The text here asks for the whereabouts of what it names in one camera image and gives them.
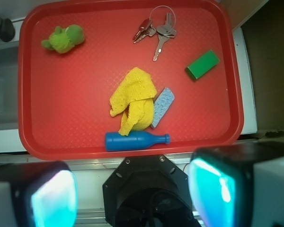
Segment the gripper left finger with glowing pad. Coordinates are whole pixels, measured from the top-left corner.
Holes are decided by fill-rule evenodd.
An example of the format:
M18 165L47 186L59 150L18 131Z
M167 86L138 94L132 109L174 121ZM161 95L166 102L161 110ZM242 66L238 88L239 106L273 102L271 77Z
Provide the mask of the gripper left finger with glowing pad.
M62 161L0 165L0 227L72 227L76 177Z

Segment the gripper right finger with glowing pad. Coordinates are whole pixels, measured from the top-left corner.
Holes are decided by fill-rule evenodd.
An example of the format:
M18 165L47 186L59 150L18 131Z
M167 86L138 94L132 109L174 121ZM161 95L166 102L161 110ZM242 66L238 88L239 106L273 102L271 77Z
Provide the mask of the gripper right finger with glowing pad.
M284 227L284 143L199 148L188 187L207 227Z

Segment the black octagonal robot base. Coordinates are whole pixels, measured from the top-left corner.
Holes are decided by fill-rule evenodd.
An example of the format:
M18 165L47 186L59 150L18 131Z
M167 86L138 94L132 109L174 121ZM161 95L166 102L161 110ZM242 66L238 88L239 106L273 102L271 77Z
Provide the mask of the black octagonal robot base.
M103 183L113 227L198 227L188 176L165 156L127 157Z

